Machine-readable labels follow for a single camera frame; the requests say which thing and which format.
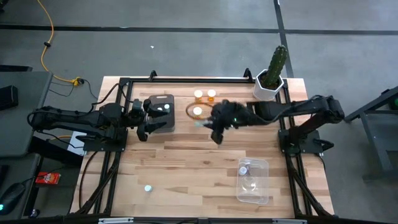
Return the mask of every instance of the clear plastic container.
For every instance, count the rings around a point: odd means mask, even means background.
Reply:
[[[241,202],[265,205],[268,203],[268,162],[242,158],[238,164],[236,198]]]

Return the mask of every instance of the grey floor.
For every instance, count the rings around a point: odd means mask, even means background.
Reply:
[[[231,32],[56,31],[45,63],[55,74],[83,77],[98,94],[106,75],[240,77],[267,67],[280,35],[256,33],[280,28],[273,0],[43,0],[56,26],[237,28]],[[304,78],[308,95],[333,95],[346,114],[398,85],[398,2],[396,0],[280,0],[285,29],[389,30],[373,35],[286,34],[292,71]],[[47,26],[34,0],[10,0],[1,24]],[[50,32],[0,30],[0,64],[43,68],[40,54]],[[68,93],[67,86],[51,89]],[[95,100],[86,85],[67,99],[49,93],[46,105],[88,110]],[[344,218],[398,223],[398,185],[365,184],[364,174],[379,170],[360,121],[324,126],[323,139],[335,143],[325,153],[326,175],[335,213]],[[68,134],[57,131],[55,134]],[[77,177],[75,171],[65,174]],[[73,187],[41,192],[44,216],[66,213]]]

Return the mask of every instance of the cactus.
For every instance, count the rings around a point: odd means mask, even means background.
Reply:
[[[267,73],[260,77],[260,84],[263,88],[275,90],[278,87],[279,75],[285,65],[286,58],[286,47],[283,45],[278,46],[269,63]]]

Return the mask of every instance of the wooden table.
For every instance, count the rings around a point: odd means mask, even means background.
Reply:
[[[102,99],[118,82],[119,77],[104,77],[99,98]],[[292,101],[307,99],[303,79],[291,78],[288,84]],[[285,159],[277,142],[278,122],[230,129],[224,132],[224,141],[218,146],[210,139],[210,129],[195,127],[194,121],[185,114],[185,107],[194,101],[196,89],[204,93],[209,89],[216,90],[216,101],[247,102],[256,100],[252,95],[253,87],[253,84],[135,83],[132,99],[143,101],[151,95],[174,95],[175,131],[151,134],[147,142],[140,142],[135,130],[129,131],[126,151],[122,153],[119,165],[112,216],[293,218]],[[115,99],[116,91],[104,103],[112,103]],[[210,108],[203,109],[205,113],[210,112]],[[308,118],[298,116],[295,122],[301,124]],[[81,172],[90,154],[85,156]],[[103,152],[97,153],[88,166],[83,183],[83,203],[98,185],[103,157]],[[265,206],[236,199],[237,166],[242,157],[265,159],[269,163],[269,202]],[[333,213],[321,160],[303,154],[303,164],[309,189],[324,208]],[[150,193],[144,191],[147,184],[153,186]],[[107,194],[105,189],[101,210]],[[304,211],[300,190],[298,196]],[[78,186],[71,212],[76,210]]]

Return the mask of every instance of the power cord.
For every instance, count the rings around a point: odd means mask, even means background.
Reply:
[[[83,147],[83,146],[75,147],[74,145],[70,144],[69,142],[64,141],[64,140],[62,140],[62,139],[60,139],[60,138],[58,138],[58,137],[56,137],[55,135],[50,134],[50,133],[45,133],[45,132],[43,132],[43,131],[37,131],[37,132],[38,132],[38,133],[41,133],[41,134],[46,134],[46,135],[52,136],[53,139],[56,139],[56,140],[58,140],[58,141],[60,141],[60,142],[63,142],[63,143],[65,143],[65,144],[68,144],[68,145],[70,145],[71,147],[73,147],[74,149],[79,149],[79,148],[82,148],[82,147]]]
[[[50,140],[56,140],[56,139],[60,139],[60,138],[72,138],[72,136],[57,136],[56,138],[52,138]]]
[[[51,16],[50,16],[49,12],[47,12],[47,10],[44,7],[44,5],[40,2],[40,0],[37,0],[37,2],[40,4],[42,9],[46,13],[46,15],[47,15],[47,17],[48,17],[48,19],[50,21],[50,24],[51,24],[51,36],[50,36],[48,41],[44,42],[44,49],[43,49],[43,52],[42,52],[42,56],[40,57],[40,61],[42,62],[42,66],[43,66],[44,70],[46,72],[49,72],[48,68],[44,64],[44,55],[47,52],[47,49],[49,47],[51,47],[51,41],[52,41],[52,39],[54,37],[54,24],[52,22],[52,19],[51,19]],[[61,80],[63,82],[71,83],[72,85],[75,85],[75,86],[79,85],[79,82],[77,81],[79,79],[79,77],[76,77],[75,79],[72,79],[72,80],[67,80],[67,79],[64,79],[64,78],[61,78],[61,77],[58,77],[58,76],[54,75],[54,78],[56,78],[57,80]]]
[[[57,94],[57,95],[60,95],[60,96],[68,97],[68,96],[70,96],[70,95],[72,94],[73,89],[75,88],[74,85],[70,85],[70,86],[72,86],[72,89],[69,91],[69,94],[67,94],[67,95],[64,95],[64,94],[61,94],[61,93],[57,93],[56,91],[51,90],[51,89],[49,89],[49,91],[52,92],[52,93],[55,93],[55,94]]]
[[[87,82],[87,84],[88,84],[88,89],[89,89],[91,95],[92,95],[96,100],[98,100],[98,97],[96,97],[96,96],[94,95],[93,90],[91,89],[91,83],[90,83],[87,79],[78,78],[78,79],[77,79],[77,82],[78,82],[79,84],[84,84],[85,82]],[[65,85],[65,84],[55,83],[55,82],[51,82],[51,84],[56,84],[56,85],[60,85],[60,86],[71,86],[72,89],[70,90],[69,94],[67,94],[67,95],[64,95],[64,94],[61,94],[61,93],[58,93],[58,92],[56,92],[56,91],[54,91],[54,90],[49,89],[49,91],[51,91],[52,93],[55,93],[55,94],[57,94],[57,95],[64,96],[64,97],[70,96],[70,95],[72,94],[72,91],[74,90],[74,87],[75,87],[75,86],[72,85],[72,84],[71,84],[71,85]]]
[[[83,173],[81,173],[80,185],[79,185],[79,208],[81,208],[81,191],[83,188],[83,179],[85,178],[85,174],[88,168],[88,164],[93,160],[94,156],[97,154],[98,151],[94,152],[90,158],[88,158],[85,168],[83,169]]]
[[[49,69],[48,69],[48,68],[45,66],[45,64],[44,64],[44,55],[45,55],[45,53],[47,52],[48,48],[51,47],[51,41],[52,41],[52,39],[53,39],[53,37],[54,37],[54,24],[53,24],[53,22],[52,22],[52,19],[51,19],[51,16],[50,16],[49,12],[46,10],[46,8],[45,8],[44,5],[41,3],[41,1],[40,1],[40,0],[37,0],[37,2],[40,4],[41,8],[44,10],[45,14],[47,15],[47,17],[48,17],[48,19],[49,19],[49,21],[50,21],[50,25],[51,25],[51,36],[50,36],[50,38],[49,38],[48,41],[44,42],[44,49],[43,49],[42,55],[41,55],[41,57],[40,57],[40,62],[42,63],[42,66],[43,66],[44,70],[45,70],[46,72],[49,72]],[[68,79],[65,79],[65,78],[58,77],[58,76],[56,76],[56,75],[53,75],[53,76],[54,76],[54,78],[56,78],[57,80],[61,80],[61,81],[63,81],[63,82],[71,83],[71,84],[72,84],[72,89],[71,89],[71,91],[70,91],[70,93],[69,93],[68,95],[63,95],[63,94],[57,93],[57,92],[55,92],[55,91],[53,91],[53,90],[50,90],[51,92],[53,92],[53,93],[55,93],[55,94],[58,94],[58,95],[60,95],[60,96],[70,96],[70,94],[71,94],[72,91],[73,91],[73,86],[78,86],[79,84],[84,84],[84,82],[87,82],[87,83],[88,83],[88,87],[89,87],[89,89],[90,89],[91,95],[94,96],[94,98],[98,99],[98,97],[96,97],[96,96],[93,94],[93,92],[92,92],[92,90],[91,90],[90,82],[89,82],[88,80],[82,79],[82,78],[80,78],[80,77],[76,77],[75,79],[68,80]]]
[[[316,153],[315,155],[316,155],[317,157],[319,157],[319,159],[321,159],[321,161],[322,161],[322,164],[323,164],[323,170],[325,170],[325,171],[326,171],[326,165],[325,165],[325,161],[323,160],[322,156],[321,156],[321,155],[319,155],[318,153]]]

